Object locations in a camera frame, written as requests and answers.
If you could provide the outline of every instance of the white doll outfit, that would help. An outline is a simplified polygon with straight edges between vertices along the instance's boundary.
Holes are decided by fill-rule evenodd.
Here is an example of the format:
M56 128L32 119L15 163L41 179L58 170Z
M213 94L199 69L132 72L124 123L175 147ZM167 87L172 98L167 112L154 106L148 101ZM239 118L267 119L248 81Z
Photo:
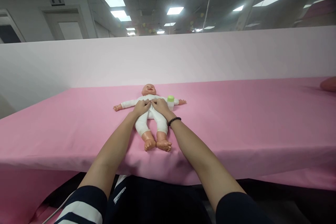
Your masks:
M125 101L121 103L121 106L124 109L124 108L135 106L136 103L140 100L147 100L147 99L153 100L153 99L159 99L159 98L163 98L167 102L167 98L165 97L148 94L146 96L141 96L136 100ZM174 99L174 105L178 105L178 104L179 104L178 99ZM140 136L142 136L142 134L145 133L146 131L150 130L147 126L147 119L154 119L156 122L157 130L162 131L167 134L168 132L167 120L162 114L157 112L154 109L153 105L151 104L149 110L143 115L141 115L135 122L135 129L137 130Z

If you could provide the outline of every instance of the black beaded bracelet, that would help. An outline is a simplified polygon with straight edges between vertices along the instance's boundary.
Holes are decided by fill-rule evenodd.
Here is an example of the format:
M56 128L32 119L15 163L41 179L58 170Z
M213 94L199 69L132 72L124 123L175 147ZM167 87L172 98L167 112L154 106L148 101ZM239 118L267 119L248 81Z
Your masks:
M171 120L169 121L168 126L170 126L171 123L172 123L173 121L175 121L175 120L180 120L180 121L182 121L181 117L175 117L175 118L173 118L173 119L171 119Z

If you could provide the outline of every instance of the doll face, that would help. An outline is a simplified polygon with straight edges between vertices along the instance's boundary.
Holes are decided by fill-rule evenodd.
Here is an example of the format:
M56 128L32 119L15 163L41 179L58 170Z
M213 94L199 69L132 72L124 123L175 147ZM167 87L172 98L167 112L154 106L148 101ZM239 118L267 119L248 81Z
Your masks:
M154 85L147 84L143 87L141 94L143 96L149 95L149 94L150 95L156 95L156 89L155 89Z

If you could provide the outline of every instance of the white partition wall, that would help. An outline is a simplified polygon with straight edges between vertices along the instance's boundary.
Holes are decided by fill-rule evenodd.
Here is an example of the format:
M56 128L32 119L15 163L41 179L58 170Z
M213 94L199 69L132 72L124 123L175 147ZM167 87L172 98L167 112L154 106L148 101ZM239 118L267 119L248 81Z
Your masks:
M336 26L0 44L17 111L68 88L336 75Z

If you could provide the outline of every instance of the doorway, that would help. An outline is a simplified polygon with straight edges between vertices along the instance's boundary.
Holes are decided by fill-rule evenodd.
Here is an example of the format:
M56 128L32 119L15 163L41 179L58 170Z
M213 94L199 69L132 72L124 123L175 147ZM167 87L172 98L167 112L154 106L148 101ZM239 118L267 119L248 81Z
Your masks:
M89 38L84 19L78 8L49 9L42 10L42 12L55 40Z
M6 9L0 10L0 44L25 42L21 32Z

